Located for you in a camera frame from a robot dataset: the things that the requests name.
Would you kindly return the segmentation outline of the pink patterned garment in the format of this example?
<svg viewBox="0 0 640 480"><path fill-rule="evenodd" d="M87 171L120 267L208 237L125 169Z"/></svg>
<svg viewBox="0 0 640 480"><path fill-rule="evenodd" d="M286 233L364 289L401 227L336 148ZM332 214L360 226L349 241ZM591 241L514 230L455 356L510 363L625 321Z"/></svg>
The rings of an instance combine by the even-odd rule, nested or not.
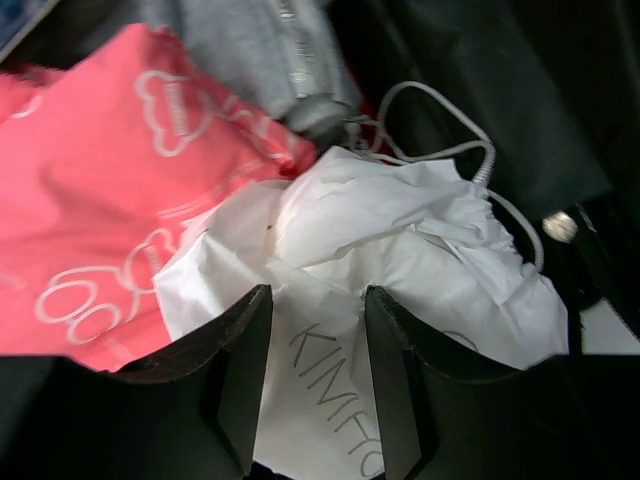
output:
<svg viewBox="0 0 640 480"><path fill-rule="evenodd" d="M315 158L166 29L129 25L69 70L3 73L2 353L117 371L163 348L153 278L184 231Z"/></svg>

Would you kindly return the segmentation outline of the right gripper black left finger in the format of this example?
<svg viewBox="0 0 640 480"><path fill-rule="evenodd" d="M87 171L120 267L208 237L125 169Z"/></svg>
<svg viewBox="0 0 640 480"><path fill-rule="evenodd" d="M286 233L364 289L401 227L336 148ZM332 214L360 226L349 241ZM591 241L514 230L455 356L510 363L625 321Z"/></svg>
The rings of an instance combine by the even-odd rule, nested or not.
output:
<svg viewBox="0 0 640 480"><path fill-rule="evenodd" d="M3 357L2 477L248 477L272 311L271 289L259 285L115 373L63 357Z"/></svg>

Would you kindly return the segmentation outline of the clear plastic packet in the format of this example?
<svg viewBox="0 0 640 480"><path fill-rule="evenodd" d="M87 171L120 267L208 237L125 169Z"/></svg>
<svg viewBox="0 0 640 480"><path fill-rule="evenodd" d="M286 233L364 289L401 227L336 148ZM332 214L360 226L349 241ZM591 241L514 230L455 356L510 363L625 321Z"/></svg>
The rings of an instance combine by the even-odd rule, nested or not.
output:
<svg viewBox="0 0 640 480"><path fill-rule="evenodd" d="M291 182L252 182L190 228L155 275L172 337L250 288L273 292L254 457L292 479L370 479L383 456L365 337L365 295L384 288L455 345L524 369L568 345L568 313L495 218L489 136L410 157L379 129L365 149L329 149Z"/></svg>

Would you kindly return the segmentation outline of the grey garment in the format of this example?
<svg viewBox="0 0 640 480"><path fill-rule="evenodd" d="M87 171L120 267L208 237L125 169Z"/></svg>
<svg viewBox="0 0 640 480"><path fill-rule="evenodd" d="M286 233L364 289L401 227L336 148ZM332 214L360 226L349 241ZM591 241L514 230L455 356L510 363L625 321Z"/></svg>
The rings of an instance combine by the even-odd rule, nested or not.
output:
<svg viewBox="0 0 640 480"><path fill-rule="evenodd" d="M325 1L139 1L204 71L290 130L318 139L354 116L362 96Z"/></svg>

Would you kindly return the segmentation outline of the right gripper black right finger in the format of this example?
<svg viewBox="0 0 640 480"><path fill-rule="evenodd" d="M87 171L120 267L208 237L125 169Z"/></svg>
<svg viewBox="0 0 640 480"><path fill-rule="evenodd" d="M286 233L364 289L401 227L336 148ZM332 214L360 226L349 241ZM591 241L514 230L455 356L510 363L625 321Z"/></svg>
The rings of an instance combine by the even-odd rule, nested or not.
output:
<svg viewBox="0 0 640 480"><path fill-rule="evenodd" d="M561 355L520 371L379 287L365 324L386 478L638 477L637 357Z"/></svg>

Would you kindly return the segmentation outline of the black hard-shell suitcase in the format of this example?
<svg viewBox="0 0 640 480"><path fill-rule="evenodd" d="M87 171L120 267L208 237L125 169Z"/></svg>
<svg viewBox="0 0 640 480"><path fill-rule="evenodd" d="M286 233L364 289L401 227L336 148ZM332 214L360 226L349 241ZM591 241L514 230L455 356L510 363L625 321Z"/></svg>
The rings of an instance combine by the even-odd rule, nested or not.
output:
<svg viewBox="0 0 640 480"><path fill-rule="evenodd" d="M5 1L1 64L69 68L139 1ZM639 331L639 5L635 1L325 1L362 96L406 89L388 125L407 153L462 130L424 82L483 128L492 187L543 225L548 255L579 259L573 284Z"/></svg>

